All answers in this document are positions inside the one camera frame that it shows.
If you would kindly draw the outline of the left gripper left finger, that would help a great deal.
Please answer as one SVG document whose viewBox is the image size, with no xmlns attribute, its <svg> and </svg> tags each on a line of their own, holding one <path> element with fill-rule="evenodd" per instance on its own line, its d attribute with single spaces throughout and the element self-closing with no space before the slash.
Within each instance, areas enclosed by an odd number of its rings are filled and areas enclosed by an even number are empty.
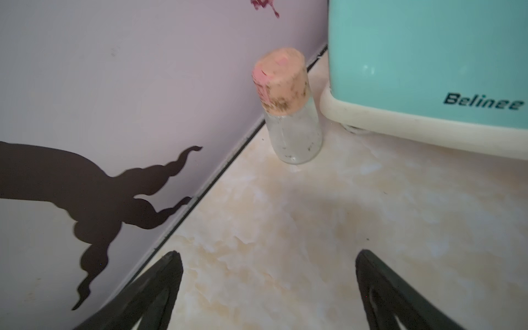
<svg viewBox="0 0 528 330">
<path fill-rule="evenodd" d="M 77 329 L 167 329 L 184 275 L 171 251 Z"/>
</svg>

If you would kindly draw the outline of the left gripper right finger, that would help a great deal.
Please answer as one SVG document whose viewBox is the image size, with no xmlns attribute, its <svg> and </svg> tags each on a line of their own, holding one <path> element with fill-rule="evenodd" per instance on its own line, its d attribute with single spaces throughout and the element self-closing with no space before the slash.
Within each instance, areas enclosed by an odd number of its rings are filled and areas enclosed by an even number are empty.
<svg viewBox="0 0 528 330">
<path fill-rule="evenodd" d="M 461 329 L 370 250 L 356 257 L 356 278 L 370 329 Z"/>
</svg>

